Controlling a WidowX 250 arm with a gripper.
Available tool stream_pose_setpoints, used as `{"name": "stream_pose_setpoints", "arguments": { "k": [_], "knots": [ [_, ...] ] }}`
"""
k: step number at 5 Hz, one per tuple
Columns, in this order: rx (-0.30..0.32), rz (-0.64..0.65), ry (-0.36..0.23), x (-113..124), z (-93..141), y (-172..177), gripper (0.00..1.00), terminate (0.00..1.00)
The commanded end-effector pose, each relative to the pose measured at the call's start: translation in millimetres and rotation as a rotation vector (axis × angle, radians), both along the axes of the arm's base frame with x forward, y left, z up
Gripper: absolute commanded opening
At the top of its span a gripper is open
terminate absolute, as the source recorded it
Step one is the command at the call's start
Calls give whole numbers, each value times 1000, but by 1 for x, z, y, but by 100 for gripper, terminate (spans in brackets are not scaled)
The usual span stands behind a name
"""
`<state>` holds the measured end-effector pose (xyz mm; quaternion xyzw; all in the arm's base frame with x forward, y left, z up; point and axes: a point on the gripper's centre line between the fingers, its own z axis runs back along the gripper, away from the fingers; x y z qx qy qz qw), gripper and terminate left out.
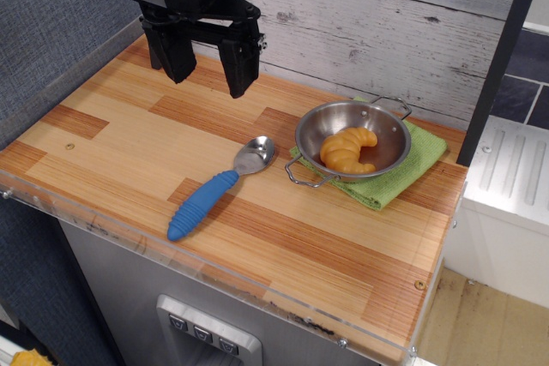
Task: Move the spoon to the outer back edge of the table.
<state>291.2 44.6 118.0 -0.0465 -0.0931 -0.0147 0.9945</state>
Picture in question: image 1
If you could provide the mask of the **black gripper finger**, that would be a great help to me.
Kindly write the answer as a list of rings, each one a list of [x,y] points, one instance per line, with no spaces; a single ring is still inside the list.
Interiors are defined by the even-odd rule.
[[[192,43],[175,25],[142,22],[149,50],[154,53],[166,75],[176,84],[184,81],[196,68]]]
[[[223,39],[218,50],[229,93],[238,99],[259,76],[262,36],[246,40]]]

